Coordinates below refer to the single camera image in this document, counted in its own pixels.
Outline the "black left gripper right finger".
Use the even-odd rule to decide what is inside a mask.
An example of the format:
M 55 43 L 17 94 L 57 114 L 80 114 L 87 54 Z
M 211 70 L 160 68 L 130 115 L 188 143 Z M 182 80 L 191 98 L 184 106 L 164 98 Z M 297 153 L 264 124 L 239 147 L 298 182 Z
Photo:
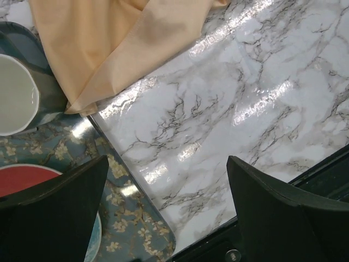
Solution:
M 348 204 L 230 156 L 227 173 L 247 261 L 348 261 Z

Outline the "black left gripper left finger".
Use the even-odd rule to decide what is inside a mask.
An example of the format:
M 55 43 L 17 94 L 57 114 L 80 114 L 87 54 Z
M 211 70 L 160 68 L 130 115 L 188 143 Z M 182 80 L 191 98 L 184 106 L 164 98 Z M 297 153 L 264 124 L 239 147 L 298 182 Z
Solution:
M 84 261 L 109 162 L 1 168 L 1 261 Z

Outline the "peach cloth napkin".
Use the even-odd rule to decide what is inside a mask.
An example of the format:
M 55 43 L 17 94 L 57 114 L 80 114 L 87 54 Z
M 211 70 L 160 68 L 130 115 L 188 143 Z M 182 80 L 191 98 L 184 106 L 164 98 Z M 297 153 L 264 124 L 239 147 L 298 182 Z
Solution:
M 228 1 L 30 1 L 66 113 L 97 112 L 201 35 L 211 9 Z

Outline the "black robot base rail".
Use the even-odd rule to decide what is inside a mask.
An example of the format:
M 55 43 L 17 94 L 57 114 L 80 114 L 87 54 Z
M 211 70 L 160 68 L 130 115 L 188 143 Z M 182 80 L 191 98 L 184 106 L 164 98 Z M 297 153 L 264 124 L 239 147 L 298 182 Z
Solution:
M 173 261 L 348 261 L 348 147 L 283 182 L 236 156 L 236 217 Z

